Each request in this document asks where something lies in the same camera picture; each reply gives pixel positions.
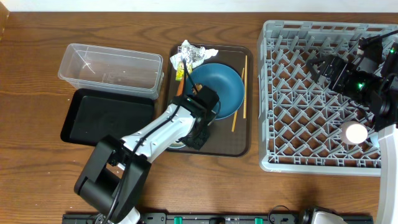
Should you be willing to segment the brown mushroom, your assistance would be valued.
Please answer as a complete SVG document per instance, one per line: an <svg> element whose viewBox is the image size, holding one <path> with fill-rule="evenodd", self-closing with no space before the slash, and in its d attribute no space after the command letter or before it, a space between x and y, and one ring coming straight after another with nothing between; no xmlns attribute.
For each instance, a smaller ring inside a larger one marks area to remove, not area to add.
<svg viewBox="0 0 398 224"><path fill-rule="evenodd" d="M195 84L195 86L192 87L192 92L194 95L196 95L201 89L203 88L202 84Z"/></svg>

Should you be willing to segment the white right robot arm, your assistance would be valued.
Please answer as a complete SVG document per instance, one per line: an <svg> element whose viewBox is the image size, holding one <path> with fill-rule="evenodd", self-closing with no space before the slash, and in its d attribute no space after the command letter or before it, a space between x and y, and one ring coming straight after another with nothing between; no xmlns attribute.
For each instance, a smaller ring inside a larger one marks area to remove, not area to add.
<svg viewBox="0 0 398 224"><path fill-rule="evenodd" d="M367 107L374 115L381 150L381 187L376 223L397 223L397 42L386 58L383 36L361 38L358 64L327 55L308 60L313 81L329 80L330 90Z"/></svg>

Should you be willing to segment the orange carrot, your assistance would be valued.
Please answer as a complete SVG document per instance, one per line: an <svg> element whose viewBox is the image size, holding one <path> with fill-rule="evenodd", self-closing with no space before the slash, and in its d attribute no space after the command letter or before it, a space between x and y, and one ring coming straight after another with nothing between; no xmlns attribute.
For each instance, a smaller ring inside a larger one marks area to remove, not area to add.
<svg viewBox="0 0 398 224"><path fill-rule="evenodd" d="M181 79L181 81L178 85L177 94L176 94L177 96L181 96L184 93L184 90L183 90L184 84L185 84L185 80L183 78L183 79Z"/></svg>

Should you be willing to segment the light blue cup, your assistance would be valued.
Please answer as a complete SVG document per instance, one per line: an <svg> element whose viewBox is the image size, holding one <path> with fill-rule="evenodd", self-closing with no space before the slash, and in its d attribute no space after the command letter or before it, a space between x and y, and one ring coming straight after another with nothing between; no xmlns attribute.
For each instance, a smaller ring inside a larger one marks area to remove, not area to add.
<svg viewBox="0 0 398 224"><path fill-rule="evenodd" d="M378 133L377 133L377 132L372 133L372 134L369 136L369 138L370 138L370 140L371 140L372 145L373 145L374 147L379 148Z"/></svg>

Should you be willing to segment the light blue bowl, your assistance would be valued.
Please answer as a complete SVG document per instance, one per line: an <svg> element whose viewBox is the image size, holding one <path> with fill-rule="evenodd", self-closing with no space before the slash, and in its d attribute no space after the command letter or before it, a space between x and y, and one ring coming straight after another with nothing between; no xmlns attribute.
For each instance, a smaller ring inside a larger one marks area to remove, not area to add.
<svg viewBox="0 0 398 224"><path fill-rule="evenodd" d="M180 149L185 147L185 144L181 141L175 141L173 142L168 148L169 149Z"/></svg>

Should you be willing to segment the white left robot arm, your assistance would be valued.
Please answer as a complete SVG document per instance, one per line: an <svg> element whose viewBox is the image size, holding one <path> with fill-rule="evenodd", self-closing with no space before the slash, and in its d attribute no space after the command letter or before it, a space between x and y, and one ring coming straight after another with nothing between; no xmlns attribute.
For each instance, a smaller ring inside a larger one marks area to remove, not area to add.
<svg viewBox="0 0 398 224"><path fill-rule="evenodd" d="M95 222L137 223L136 204L152 163L176 142L201 149L220 109L218 90L206 84L198 88L186 77L182 94L157 119L120 139L100 140L74 186L75 193L99 212Z"/></svg>

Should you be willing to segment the dark blue plate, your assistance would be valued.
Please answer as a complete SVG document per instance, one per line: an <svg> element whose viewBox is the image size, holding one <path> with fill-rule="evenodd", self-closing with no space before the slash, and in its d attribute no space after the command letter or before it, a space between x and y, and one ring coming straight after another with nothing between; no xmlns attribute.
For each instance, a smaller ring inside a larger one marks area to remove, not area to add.
<svg viewBox="0 0 398 224"><path fill-rule="evenodd" d="M221 104L213 108L216 119L225 119L240 108L244 101L244 84L231 67L220 63L200 65L190 74L194 84L202 84L217 93Z"/></svg>

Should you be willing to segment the pink cup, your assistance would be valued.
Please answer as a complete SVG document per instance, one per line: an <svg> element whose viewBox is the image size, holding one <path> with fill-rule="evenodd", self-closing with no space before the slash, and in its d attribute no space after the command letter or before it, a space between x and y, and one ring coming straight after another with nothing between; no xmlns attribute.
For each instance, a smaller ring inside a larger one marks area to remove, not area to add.
<svg viewBox="0 0 398 224"><path fill-rule="evenodd" d="M356 121L347 121L340 127L340 139L349 145L361 144L368 138L368 130L365 125Z"/></svg>

